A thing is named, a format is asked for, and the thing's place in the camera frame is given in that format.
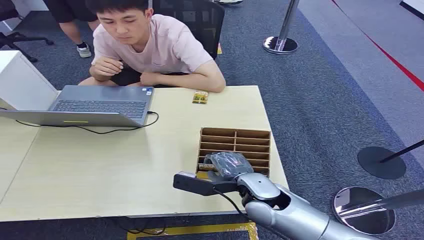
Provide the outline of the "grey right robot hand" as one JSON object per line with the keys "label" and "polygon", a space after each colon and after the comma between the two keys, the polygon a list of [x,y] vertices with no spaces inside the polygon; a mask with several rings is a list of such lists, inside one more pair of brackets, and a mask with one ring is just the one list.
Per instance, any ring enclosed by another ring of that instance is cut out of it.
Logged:
{"label": "grey right robot hand", "polygon": [[249,161],[237,152],[213,152],[205,156],[205,164],[213,164],[217,173],[212,170],[207,172],[212,182],[233,181],[239,175],[253,173]]}

